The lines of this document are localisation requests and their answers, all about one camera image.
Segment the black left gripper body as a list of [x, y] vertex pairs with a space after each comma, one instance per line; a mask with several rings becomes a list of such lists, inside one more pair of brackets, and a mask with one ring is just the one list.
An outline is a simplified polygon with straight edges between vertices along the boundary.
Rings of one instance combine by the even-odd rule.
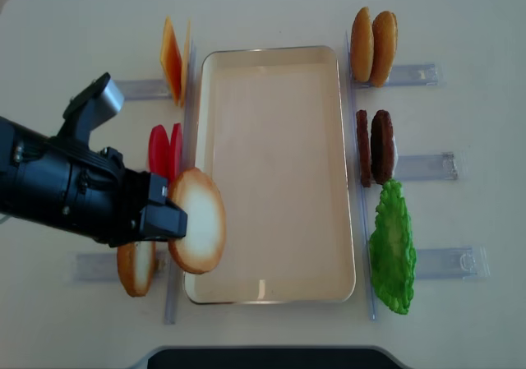
[[119, 247], [145, 239], [151, 175], [57, 136], [20, 140], [20, 217]]

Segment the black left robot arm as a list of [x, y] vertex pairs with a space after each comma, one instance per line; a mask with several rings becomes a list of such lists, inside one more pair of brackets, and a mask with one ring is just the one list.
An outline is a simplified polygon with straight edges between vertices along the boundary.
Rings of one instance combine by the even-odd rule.
[[60, 132], [44, 136], [1, 120], [1, 212], [120, 247], [181, 239], [187, 213], [168, 198], [168, 181], [126, 168], [112, 147]]

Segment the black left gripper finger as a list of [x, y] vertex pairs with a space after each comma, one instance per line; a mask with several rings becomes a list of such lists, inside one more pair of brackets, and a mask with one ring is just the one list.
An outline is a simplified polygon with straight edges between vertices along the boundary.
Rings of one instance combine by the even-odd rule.
[[187, 213], [172, 203], [148, 204], [139, 218], [136, 241], [167, 242], [187, 235]]
[[150, 173], [148, 186], [148, 201], [164, 205], [168, 195], [168, 180], [156, 173]]

